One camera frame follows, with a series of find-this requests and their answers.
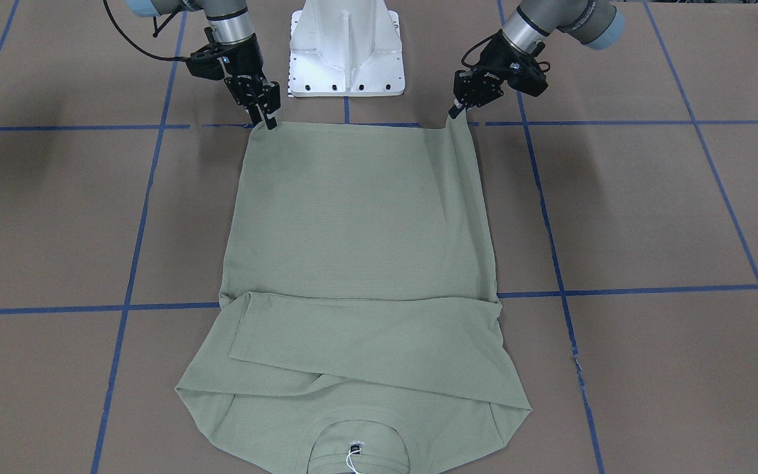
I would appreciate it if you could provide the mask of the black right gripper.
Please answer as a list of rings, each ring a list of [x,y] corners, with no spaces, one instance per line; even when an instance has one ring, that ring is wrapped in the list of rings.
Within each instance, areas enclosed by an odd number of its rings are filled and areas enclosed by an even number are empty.
[[[256,35],[236,44],[205,45],[189,55],[187,69],[193,77],[222,80],[235,102],[247,110],[253,126],[264,122],[268,130],[276,129],[282,93],[276,81],[265,77]]]

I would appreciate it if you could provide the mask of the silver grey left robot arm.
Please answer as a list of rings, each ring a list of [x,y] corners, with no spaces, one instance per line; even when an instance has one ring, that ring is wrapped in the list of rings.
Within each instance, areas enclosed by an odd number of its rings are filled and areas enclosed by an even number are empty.
[[[493,35],[461,57],[453,79],[451,119],[503,96],[503,85],[532,97],[547,89],[547,62],[538,56],[554,31],[581,45],[603,50],[622,35],[625,18],[608,1],[522,1]]]

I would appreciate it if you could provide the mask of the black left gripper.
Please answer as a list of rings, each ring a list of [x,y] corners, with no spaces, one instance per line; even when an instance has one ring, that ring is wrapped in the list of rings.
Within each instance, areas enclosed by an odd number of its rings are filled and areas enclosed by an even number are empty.
[[[461,57],[464,69],[455,72],[452,88],[455,100],[448,117],[457,119],[465,110],[499,99],[504,83],[520,93],[540,96],[548,87],[545,73],[549,71],[549,63],[538,62],[544,48],[544,42],[535,40],[530,52],[520,50],[502,30],[473,45]]]

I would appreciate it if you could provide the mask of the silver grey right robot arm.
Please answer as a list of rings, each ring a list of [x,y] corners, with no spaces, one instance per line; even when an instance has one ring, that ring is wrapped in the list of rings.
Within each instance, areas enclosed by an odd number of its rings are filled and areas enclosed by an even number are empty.
[[[249,114],[253,125],[263,123],[270,130],[276,128],[276,112],[282,106],[280,85],[265,76],[264,57],[247,2],[127,1],[126,5],[135,15],[151,18],[153,37],[159,36],[178,14],[203,12],[208,23],[207,44],[188,56],[163,57],[136,45],[118,26],[109,3],[103,4],[115,30],[136,51],[161,62],[184,63],[193,77],[222,82],[232,99]]]

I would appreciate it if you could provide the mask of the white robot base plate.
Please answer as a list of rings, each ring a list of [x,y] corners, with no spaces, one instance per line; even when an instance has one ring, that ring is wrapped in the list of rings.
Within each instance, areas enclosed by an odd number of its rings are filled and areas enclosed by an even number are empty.
[[[294,98],[404,93],[398,13],[384,1],[307,1],[291,14],[288,94]]]

